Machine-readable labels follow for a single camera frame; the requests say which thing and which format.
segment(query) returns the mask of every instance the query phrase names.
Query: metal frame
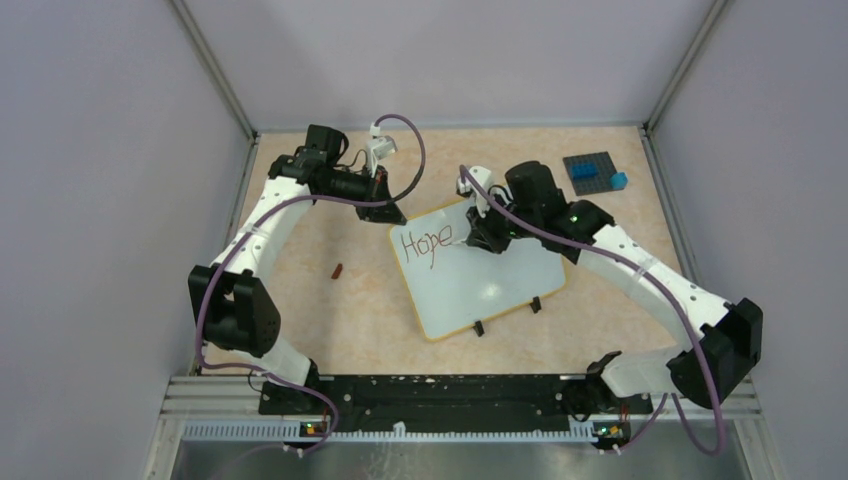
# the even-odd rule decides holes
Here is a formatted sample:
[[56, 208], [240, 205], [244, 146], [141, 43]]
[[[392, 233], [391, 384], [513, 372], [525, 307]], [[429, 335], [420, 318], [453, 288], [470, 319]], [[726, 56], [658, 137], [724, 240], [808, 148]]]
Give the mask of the metal frame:
[[[251, 141], [250, 151], [245, 161], [238, 196], [232, 209], [231, 221], [228, 227], [227, 240], [235, 233], [241, 209], [246, 196], [250, 174], [259, 145], [259, 133], [253, 128], [247, 114], [238, 101], [229, 81], [224, 75], [200, 28], [194, 20], [184, 0], [166, 0], [173, 8], [174, 14], [184, 27], [189, 42], [192, 44], [197, 57], [209, 74], [210, 81], [221, 96], [222, 101], [230, 110], [233, 117]], [[660, 204], [668, 223], [672, 241], [680, 261], [683, 274], [698, 282], [700, 272], [694, 255], [687, 241], [686, 229], [682, 215], [674, 199], [674, 193], [669, 185], [666, 169], [654, 142], [654, 133], [661, 123], [670, 103], [678, 93], [692, 66], [703, 51], [704, 45], [714, 32], [716, 26], [726, 13], [731, 0], [715, 0], [701, 28], [687, 49], [685, 55], [671, 80], [664, 90], [656, 107], [648, 120], [640, 127], [643, 148], [651, 169], [654, 183], [659, 195]], [[263, 379], [254, 377], [254, 384], [259, 386]], [[280, 423], [278, 418], [260, 416], [258, 413], [259, 393], [250, 389], [244, 375], [237, 376], [177, 376], [171, 379], [160, 411], [158, 424], [154, 433], [148, 454], [144, 478], [169, 479], [171, 477], [180, 442], [186, 429], [197, 422], [241, 421], [264, 423]], [[687, 418], [695, 421], [712, 421], [712, 411], [700, 408], [684, 401], [684, 412]], [[748, 463], [750, 477], [753, 480], [784, 479], [785, 474], [774, 443], [768, 432], [768, 427], [762, 416], [756, 391], [750, 378], [737, 387], [736, 391], [723, 404], [723, 413], [727, 420], [733, 421], [742, 444], [744, 457]], [[646, 416], [633, 415], [636, 420]], [[593, 416], [593, 420], [614, 420], [605, 416]], [[658, 417], [659, 421], [677, 421], [677, 416], [670, 408]], [[370, 441], [403, 441], [405, 432], [394, 432], [385, 438], [367, 439]], [[416, 437], [415, 441], [427, 441], [427, 438]], [[528, 434], [527, 441], [552, 441], [549, 436], [539, 438]]]

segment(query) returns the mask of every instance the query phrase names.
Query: blue toy brick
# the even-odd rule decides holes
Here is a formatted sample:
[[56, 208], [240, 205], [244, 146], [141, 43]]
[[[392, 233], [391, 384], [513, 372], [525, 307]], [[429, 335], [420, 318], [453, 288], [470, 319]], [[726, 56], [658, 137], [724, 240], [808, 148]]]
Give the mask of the blue toy brick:
[[613, 190], [624, 190], [627, 186], [627, 175], [624, 172], [618, 172], [610, 177], [610, 186]]
[[[571, 179], [571, 184], [574, 186], [575, 195], [582, 196], [614, 190], [610, 184], [610, 180], [612, 179], [612, 176], [617, 173], [617, 170], [615, 169], [615, 165], [612, 163], [612, 158], [610, 158], [608, 152], [565, 157], [562, 161], [565, 164], [565, 171]], [[597, 171], [597, 174], [591, 177], [582, 178], [579, 175], [574, 175], [575, 167], [583, 167], [586, 165], [588, 165], [589, 168], [594, 168]]]
[[573, 180], [583, 180], [584, 178], [592, 178], [598, 174], [598, 167], [594, 163], [584, 163], [582, 165], [571, 166], [571, 178]]

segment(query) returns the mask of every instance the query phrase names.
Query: wall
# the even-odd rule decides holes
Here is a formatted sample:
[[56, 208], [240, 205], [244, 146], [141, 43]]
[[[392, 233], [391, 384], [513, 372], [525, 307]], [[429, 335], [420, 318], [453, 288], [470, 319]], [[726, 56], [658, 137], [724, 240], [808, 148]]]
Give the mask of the wall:
[[247, 152], [164, 1], [0, 4], [3, 478], [137, 478]]
[[636, 123], [711, 0], [189, 0], [255, 126]]
[[708, 287], [765, 311], [754, 381], [791, 478], [843, 478], [848, 3], [736, 2], [658, 142]]

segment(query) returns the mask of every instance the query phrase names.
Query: beige tabletop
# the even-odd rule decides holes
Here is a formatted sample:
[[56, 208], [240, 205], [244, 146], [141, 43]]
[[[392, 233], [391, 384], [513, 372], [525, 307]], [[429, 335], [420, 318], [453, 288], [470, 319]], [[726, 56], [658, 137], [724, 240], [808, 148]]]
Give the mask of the beige tabletop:
[[[389, 132], [400, 151], [385, 162], [392, 194], [412, 179], [418, 144], [407, 130]], [[562, 158], [609, 152], [626, 189], [585, 197], [611, 213], [631, 237], [679, 271], [668, 227], [635, 127], [425, 130], [427, 167], [421, 182], [399, 202], [407, 217], [457, 198], [460, 164], [491, 169], [498, 181], [513, 165], [539, 160], [550, 166], [566, 199], [574, 191]], [[348, 132], [349, 163], [369, 138]], [[291, 154], [305, 133], [264, 134], [248, 187], [242, 220], [256, 204], [268, 169]], [[482, 337], [465, 331], [427, 340], [387, 238], [389, 225], [365, 223], [353, 207], [318, 202], [300, 220], [277, 259], [266, 288], [282, 317], [282, 334], [318, 364], [323, 374], [506, 374], [584, 372], [613, 350], [645, 351], [672, 343], [638, 305], [592, 272], [566, 267], [565, 289], [542, 300], [533, 314], [520, 308], [485, 324]], [[330, 276], [336, 265], [341, 276]], [[233, 359], [214, 346], [218, 363]]]

